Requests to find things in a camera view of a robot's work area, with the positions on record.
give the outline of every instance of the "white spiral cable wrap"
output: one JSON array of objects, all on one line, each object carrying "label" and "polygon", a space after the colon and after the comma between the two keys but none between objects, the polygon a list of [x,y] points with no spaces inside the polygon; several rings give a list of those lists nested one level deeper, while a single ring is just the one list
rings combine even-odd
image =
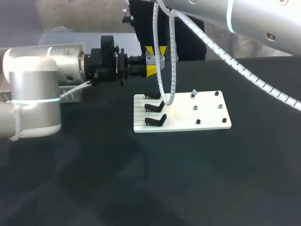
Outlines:
[{"label": "white spiral cable wrap", "polygon": [[176,43],[175,43],[175,29],[174,29],[174,16],[175,11],[172,10],[169,12],[169,31],[170,31],[170,48],[171,48],[171,64],[172,64],[172,78],[171,78],[171,90],[170,98],[167,100],[162,84],[161,78],[161,69],[160,69],[160,49],[158,43],[158,11],[159,5],[154,4],[153,12],[153,35],[154,35],[154,48],[155,48],[155,57],[156,57],[156,69],[157,69],[157,78],[160,94],[162,96],[163,102],[166,106],[170,106],[174,101],[175,89],[176,89]]},{"label": "white spiral cable wrap", "polygon": [[74,93],[77,90],[80,90],[80,89],[83,89],[83,88],[86,88],[86,87],[89,87],[89,86],[92,86],[91,81],[86,81],[85,83],[83,83],[83,84],[81,84],[81,85],[79,85],[79,86],[77,86],[73,89],[70,89],[68,92],[65,92],[64,94],[62,94],[60,96],[60,98],[62,99],[64,97],[66,97],[67,95],[70,95],[71,93]]},{"label": "white spiral cable wrap", "polygon": [[252,82],[254,85],[258,86],[263,91],[267,92],[274,98],[282,101],[283,103],[301,111],[301,102],[289,97],[287,94],[275,89],[271,85],[267,84],[239,62],[237,62],[233,57],[226,53],[221,47],[219,47],[212,39],[210,39],[188,16],[181,12],[176,12],[177,16],[210,48],[212,49],[223,61],[225,61],[229,66],[231,66],[235,71],[239,72],[242,76]]}]

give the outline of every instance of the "yellow part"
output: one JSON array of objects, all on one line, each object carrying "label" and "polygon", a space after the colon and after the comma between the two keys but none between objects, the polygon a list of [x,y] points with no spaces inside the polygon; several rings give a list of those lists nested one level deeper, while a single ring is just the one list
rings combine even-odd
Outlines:
[{"label": "yellow part", "polygon": [[151,75],[157,73],[157,69],[155,65],[147,65],[146,71],[147,71],[146,77],[150,77]]},{"label": "yellow part", "polygon": [[[155,55],[152,46],[146,46],[146,49],[151,53],[152,56]],[[167,49],[167,46],[160,46],[161,56],[164,56],[166,49]]]},{"label": "yellow part", "polygon": [[[146,46],[146,49],[152,54],[152,56],[155,55],[152,46]],[[160,46],[161,56],[165,55],[166,49],[167,49],[167,46]],[[146,77],[150,77],[151,75],[154,75],[157,73],[157,69],[156,69],[155,65],[147,65],[146,71],[147,71]]]},{"label": "yellow part", "polygon": [[167,46],[160,46],[161,56],[165,55],[166,49],[167,49]]},{"label": "yellow part", "polygon": [[154,50],[152,49],[152,46],[146,46],[146,49],[151,53],[152,56],[154,56]]}]

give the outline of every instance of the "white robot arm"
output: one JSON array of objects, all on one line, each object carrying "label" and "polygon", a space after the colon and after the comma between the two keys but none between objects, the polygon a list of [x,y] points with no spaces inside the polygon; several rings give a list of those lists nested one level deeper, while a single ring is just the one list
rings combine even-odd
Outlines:
[{"label": "white robot arm", "polygon": [[56,62],[24,56],[13,59],[11,65],[12,101],[0,102],[0,138],[18,140],[58,132],[61,107]]},{"label": "white robot arm", "polygon": [[166,7],[301,56],[299,0],[163,0]]}]

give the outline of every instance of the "black fabric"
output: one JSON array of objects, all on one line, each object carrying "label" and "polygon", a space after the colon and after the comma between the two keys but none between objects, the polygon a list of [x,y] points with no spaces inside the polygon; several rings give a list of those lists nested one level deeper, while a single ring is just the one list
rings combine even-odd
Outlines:
[{"label": "black fabric", "polygon": [[[145,53],[145,46],[153,46],[151,2],[130,0],[130,13],[135,20],[135,32],[141,44],[141,50]],[[204,22],[191,18],[203,31]],[[175,19],[175,38],[179,61],[205,60],[206,45],[201,41],[179,18]],[[166,46],[169,42],[168,17],[160,9],[158,13],[158,40],[160,46]]]},{"label": "black fabric", "polygon": [[[239,61],[301,100],[300,58]],[[156,76],[87,88],[59,133],[0,142],[0,225],[300,226],[301,112],[221,61],[177,72],[177,92],[222,92],[231,129],[136,134],[133,97]]]}]

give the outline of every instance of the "white fixture board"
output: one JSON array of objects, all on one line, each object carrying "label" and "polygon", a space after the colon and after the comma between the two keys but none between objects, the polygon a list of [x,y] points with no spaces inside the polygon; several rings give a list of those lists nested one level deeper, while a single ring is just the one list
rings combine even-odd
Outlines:
[{"label": "white fixture board", "polygon": [[[171,106],[164,106],[162,112],[146,112],[144,105],[159,106],[162,99],[146,99],[144,95],[134,96],[134,131],[136,133],[176,132],[212,129],[230,129],[232,126],[222,92],[199,92],[195,97],[191,93],[176,93]],[[145,118],[160,120],[167,114],[162,127],[146,125]]]}]

